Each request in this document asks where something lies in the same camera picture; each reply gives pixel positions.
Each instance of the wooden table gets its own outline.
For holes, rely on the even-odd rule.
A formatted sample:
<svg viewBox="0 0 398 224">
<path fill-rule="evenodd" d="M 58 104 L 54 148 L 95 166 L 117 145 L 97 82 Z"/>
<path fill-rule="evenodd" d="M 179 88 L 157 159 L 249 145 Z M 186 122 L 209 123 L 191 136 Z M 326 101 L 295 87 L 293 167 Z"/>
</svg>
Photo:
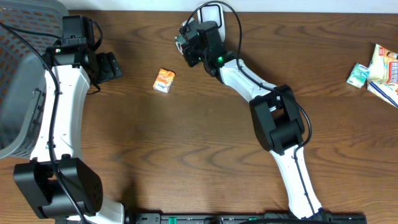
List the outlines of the wooden table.
<svg viewBox="0 0 398 224">
<path fill-rule="evenodd" d="M 287 210 L 275 160 L 254 135 L 248 104 L 188 67 L 174 37 L 188 12 L 72 11 L 101 25 L 98 52 L 114 52 L 124 76 L 86 97 L 85 162 L 107 196 L 164 213 Z M 363 212 L 369 223 L 398 222 L 398 119 L 392 107 L 345 83 L 374 44 L 398 52 L 398 20 L 380 14 L 239 13 L 242 55 L 263 79 L 292 87 L 313 124 L 305 149 L 324 208 Z M 226 13 L 229 49 L 238 26 Z M 160 68 L 175 71 L 169 94 L 152 89 Z M 14 164 L 0 162 L 1 223 L 42 223 L 16 187 Z"/>
</svg>

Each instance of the brown wood grain surface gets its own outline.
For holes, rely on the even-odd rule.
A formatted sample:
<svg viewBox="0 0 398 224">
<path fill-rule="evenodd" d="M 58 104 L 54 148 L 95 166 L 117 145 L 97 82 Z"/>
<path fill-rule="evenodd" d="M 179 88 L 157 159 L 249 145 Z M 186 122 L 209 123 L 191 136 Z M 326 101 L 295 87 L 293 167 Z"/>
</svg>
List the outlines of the brown wood grain surface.
<svg viewBox="0 0 398 224">
<path fill-rule="evenodd" d="M 174 37 L 188 12 L 72 11 L 98 21 L 103 44 L 124 76 L 86 97 L 83 155 L 107 196 L 164 213 L 287 210 L 283 180 L 253 131 L 248 104 L 188 67 Z M 369 65 L 374 44 L 398 52 L 398 19 L 388 14 L 239 13 L 242 57 L 268 82 L 292 87 L 313 124 L 305 159 L 324 208 L 398 223 L 398 117 L 364 88 L 345 83 Z M 226 43 L 238 26 L 226 13 Z M 173 70 L 169 94 L 152 89 Z M 0 162 L 0 222 L 43 223 L 16 187 L 14 164 Z"/>
</svg>

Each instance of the small orange and white box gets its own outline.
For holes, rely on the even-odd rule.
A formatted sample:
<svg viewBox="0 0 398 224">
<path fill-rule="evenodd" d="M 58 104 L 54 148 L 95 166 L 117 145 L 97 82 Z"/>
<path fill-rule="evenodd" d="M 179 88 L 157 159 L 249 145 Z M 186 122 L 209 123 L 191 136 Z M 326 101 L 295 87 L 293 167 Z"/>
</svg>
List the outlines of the small orange and white box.
<svg viewBox="0 0 398 224">
<path fill-rule="evenodd" d="M 174 72 L 160 69 L 159 74 L 154 83 L 154 89 L 163 93 L 168 93 L 175 78 Z"/>
</svg>

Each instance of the gray plastic basket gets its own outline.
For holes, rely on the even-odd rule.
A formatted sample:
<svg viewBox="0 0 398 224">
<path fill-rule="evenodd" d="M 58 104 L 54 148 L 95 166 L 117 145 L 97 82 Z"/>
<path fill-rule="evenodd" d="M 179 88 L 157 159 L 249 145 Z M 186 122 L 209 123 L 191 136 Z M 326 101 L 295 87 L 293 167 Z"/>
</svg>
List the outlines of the gray plastic basket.
<svg viewBox="0 0 398 224">
<path fill-rule="evenodd" d="M 56 0 L 0 0 L 0 21 L 29 31 L 62 36 L 68 11 Z M 39 53 L 56 40 L 19 33 Z M 16 37 L 0 28 L 0 158 L 29 158 L 40 132 L 45 99 L 40 60 Z"/>
</svg>

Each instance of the white wall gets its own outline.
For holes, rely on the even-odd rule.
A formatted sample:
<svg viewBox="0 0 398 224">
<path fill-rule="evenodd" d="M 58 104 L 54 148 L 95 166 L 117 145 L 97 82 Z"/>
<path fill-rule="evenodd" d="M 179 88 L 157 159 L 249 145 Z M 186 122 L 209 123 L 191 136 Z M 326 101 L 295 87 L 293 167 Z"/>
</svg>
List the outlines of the white wall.
<svg viewBox="0 0 398 224">
<path fill-rule="evenodd" d="M 192 11 L 203 0 L 59 0 L 68 9 Z M 225 0 L 246 12 L 398 13 L 398 0 Z"/>
</svg>

